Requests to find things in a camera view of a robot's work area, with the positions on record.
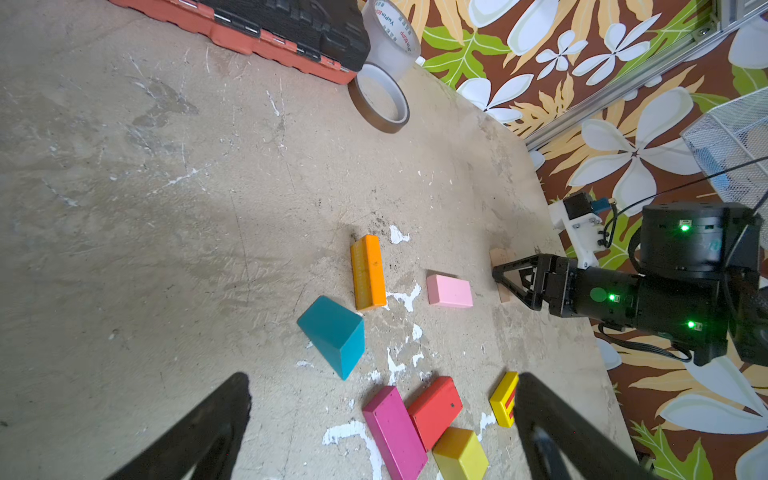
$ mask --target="white paint stain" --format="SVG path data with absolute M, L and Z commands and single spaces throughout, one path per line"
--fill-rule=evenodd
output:
M 491 415 L 486 415 L 485 412 L 481 412 L 480 414 L 480 435 L 478 435 L 478 440 L 482 442 L 482 433 L 483 431 L 488 427 L 488 425 L 491 425 L 493 423 L 496 423 L 496 417 Z
M 420 360 L 420 359 L 423 359 L 423 358 L 424 358 L 424 354 L 422 353 L 422 351 L 421 351 L 421 350 L 419 350 L 419 353 L 416 353 L 416 354 L 413 356 L 413 358 L 412 358 L 412 360 L 413 360 L 413 366 L 414 366 L 414 367 L 416 367 L 416 363 L 418 363 L 418 362 L 419 362 L 419 360 Z
M 370 454 L 371 468 L 373 469 L 373 480 L 382 480 L 382 466 L 384 465 L 384 459 L 379 451 L 379 447 L 376 446 L 376 442 L 370 438 L 366 432 L 366 425 L 357 420 L 352 420 L 350 423 L 344 425 L 337 425 L 326 430 L 326 434 L 323 435 L 323 445 L 338 445 L 339 440 L 347 439 L 353 436 L 359 436 L 365 443 Z
M 395 376 L 397 372 L 402 372 L 406 369 L 405 363 L 395 365 L 395 361 L 392 360 L 392 354 L 389 353 L 389 347 L 386 347 L 386 363 L 389 367 L 389 383 L 387 385 L 395 385 Z
M 186 175 L 182 175 L 181 177 L 176 177 L 175 180 L 169 180 L 167 184 L 163 185 L 162 187 L 160 187 L 160 188 L 158 188 L 156 190 L 152 190 L 150 193 L 147 194 L 147 196 L 149 197 L 150 195 L 154 195 L 157 192 L 159 192 L 160 190 L 163 190 L 165 187 L 170 187 L 171 185 L 175 185 L 175 184 L 179 183 L 182 180 L 185 180 L 187 178 L 192 178 L 192 177 L 196 176 L 197 174 L 199 174 L 201 171 L 205 170 L 208 167 L 210 167 L 210 165 L 206 165 L 205 167 L 203 167 L 202 170 L 198 170 L 197 168 L 193 167 L 192 171 L 190 173 L 188 173 Z
M 411 290 L 411 293 L 409 295 L 406 295 L 404 293 L 392 293 L 392 292 L 387 292 L 386 295 L 391 296 L 398 302 L 402 302 L 402 304 L 405 305 L 406 310 L 408 310 L 409 312 L 412 312 L 413 300 L 415 300 L 415 298 L 419 296 L 421 292 L 422 292 L 422 286 L 417 283 L 416 286 L 413 287 L 413 290 Z
M 415 342 L 415 341 L 417 341 L 417 340 L 422 338 L 422 335 L 424 335 L 424 330 L 422 330 L 422 327 L 420 327 L 420 326 L 418 326 L 418 325 L 416 325 L 414 323 L 413 324 L 413 332 L 412 332 L 412 334 L 413 334 L 413 341 Z
M 78 205 L 78 202 L 76 200 L 72 200 L 69 197 L 65 197 L 64 195 L 62 195 L 59 192 L 57 192 L 56 190 L 54 190 L 53 187 L 51 185 L 49 185 L 47 181 L 43 180 L 43 183 L 45 184 L 46 187 L 48 187 L 48 189 L 51 192 L 53 192 L 53 194 L 56 197 L 61 198 L 64 201 L 64 203 L 67 204 L 69 207 L 76 207 Z
M 400 242 L 409 242 L 411 241 L 411 235 L 403 235 L 402 232 L 398 227 L 395 227 L 394 225 L 389 226 L 389 232 L 391 233 L 391 236 L 389 237 L 389 240 L 397 245 Z
M 378 383 L 379 385 L 382 384 L 382 374 L 379 372 L 379 370 L 373 370 L 368 374 L 368 380 L 374 383 Z
M 277 106 L 275 105 L 275 101 L 272 99 L 272 95 L 270 94 L 270 91 L 266 91 L 266 96 L 270 98 L 270 102 L 272 103 L 272 109 L 275 111 L 275 117 L 280 116 L 280 111 L 277 110 Z

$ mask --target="magenta block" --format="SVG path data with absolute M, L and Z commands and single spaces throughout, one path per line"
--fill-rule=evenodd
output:
M 427 295 L 430 305 L 469 308 L 472 306 L 472 288 L 466 280 L 452 276 L 431 275 L 427 277 Z
M 386 386 L 362 409 L 392 480 L 415 480 L 427 464 L 424 445 L 400 392 Z

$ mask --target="toolbox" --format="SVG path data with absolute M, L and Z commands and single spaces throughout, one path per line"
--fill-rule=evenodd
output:
M 370 43 L 356 0 L 109 0 L 220 47 L 349 83 Z

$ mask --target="small wooden piece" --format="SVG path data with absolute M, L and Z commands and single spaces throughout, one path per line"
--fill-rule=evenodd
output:
M 456 385 L 449 376 L 438 377 L 416 401 L 408 407 L 413 425 L 425 450 L 430 450 L 451 426 L 463 408 Z
M 427 454 L 397 388 L 382 388 L 362 409 L 362 416 L 392 480 L 418 478 L 427 464 Z
M 355 305 L 358 311 L 386 306 L 384 266 L 379 238 L 365 235 L 351 247 Z
M 491 409 L 496 422 L 507 429 L 515 424 L 512 408 L 515 407 L 515 390 L 518 388 L 518 380 L 517 372 L 506 372 L 491 396 Z
M 491 267 L 504 265 L 505 263 L 511 262 L 512 259 L 515 258 L 515 253 L 512 250 L 506 250 L 503 248 L 491 249 L 490 253 Z M 497 283 L 496 287 L 498 288 L 498 299 L 501 300 L 502 303 L 507 303 L 512 300 L 512 292 L 510 292 L 506 286 Z
M 472 430 L 449 427 L 432 450 L 445 480 L 482 480 L 488 457 Z
M 366 351 L 362 317 L 321 296 L 299 317 L 299 327 L 312 340 L 342 380 Z
M 472 306 L 472 288 L 466 280 L 452 276 L 430 275 L 427 277 L 429 305 L 469 308 Z

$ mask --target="black toolbox lid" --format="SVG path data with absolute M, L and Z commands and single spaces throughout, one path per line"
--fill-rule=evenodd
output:
M 200 3 L 211 7 L 222 25 L 251 36 L 258 36 L 264 28 L 296 43 L 301 49 L 300 55 L 317 61 L 320 55 L 325 55 L 348 70 L 360 71 L 368 58 L 368 32 L 356 0 L 203 0 Z

